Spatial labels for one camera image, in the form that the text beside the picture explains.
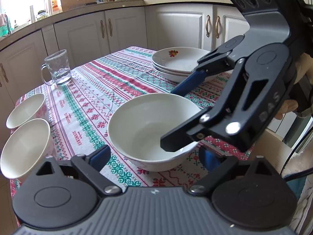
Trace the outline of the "gloved right hand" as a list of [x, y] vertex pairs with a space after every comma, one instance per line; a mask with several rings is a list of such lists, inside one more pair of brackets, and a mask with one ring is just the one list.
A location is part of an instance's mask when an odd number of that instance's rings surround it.
[[281, 108], [275, 115], [275, 119], [281, 120], [283, 115], [294, 112], [299, 118], [312, 115], [312, 90], [309, 92], [307, 82], [312, 87], [312, 58], [309, 54], [303, 53], [295, 62], [297, 77], [294, 86]]

